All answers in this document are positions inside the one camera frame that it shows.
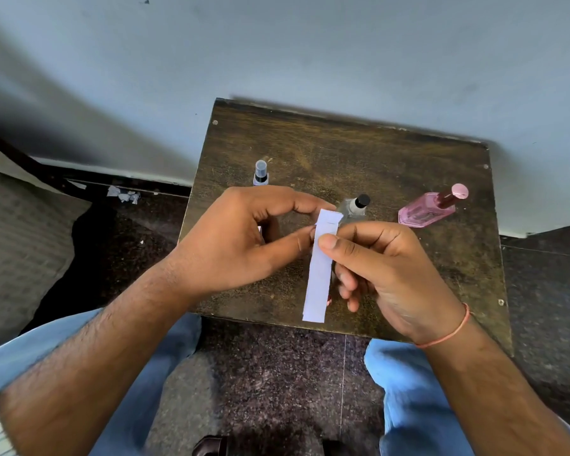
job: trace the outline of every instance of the orange thread bracelet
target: orange thread bracelet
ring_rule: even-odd
[[[440,337],[439,339],[435,339],[434,341],[431,342],[427,342],[426,344],[416,344],[416,347],[418,347],[418,349],[426,349],[427,347],[431,347],[432,345],[435,344],[439,344],[440,342],[443,342],[445,340],[448,340],[450,337],[453,337],[456,335],[456,333],[458,333],[458,331],[460,331],[461,329],[463,329],[463,326],[469,321],[469,319],[471,318],[471,309],[469,309],[469,305],[466,303],[463,303],[464,309],[465,309],[465,314],[464,314],[464,318],[463,321],[460,322],[460,325],[458,325],[458,327],[452,331],[450,334],[448,334],[447,336],[444,337]]]

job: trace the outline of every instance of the left hand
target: left hand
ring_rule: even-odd
[[[276,216],[295,211],[314,223],[321,209],[335,206],[289,187],[230,187],[166,261],[178,287],[193,301],[257,282],[312,247],[314,225],[280,237]]]

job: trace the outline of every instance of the pink perfume bottle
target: pink perfume bottle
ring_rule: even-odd
[[[456,211],[455,203],[469,196],[463,184],[454,184],[443,192],[427,192],[399,210],[399,223],[408,227],[426,227]]]

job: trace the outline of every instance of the white paper strip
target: white paper strip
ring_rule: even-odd
[[[304,300],[303,322],[325,322],[329,280],[332,260],[319,248],[319,237],[324,233],[336,233],[342,214],[335,211],[321,210],[315,230],[315,243],[312,245],[311,268],[308,274],[306,299]]]

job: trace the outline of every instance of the hand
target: hand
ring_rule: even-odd
[[[262,280],[308,252],[314,237],[314,225],[281,237],[276,216],[295,211],[314,223],[322,208],[335,206],[289,187],[231,187],[168,256],[173,278],[194,300]]]
[[[464,306],[443,281],[416,235],[389,222],[356,222],[338,236],[319,237],[321,250],[335,260],[339,291],[356,312],[364,293],[375,293],[391,326],[416,344],[454,331]]]

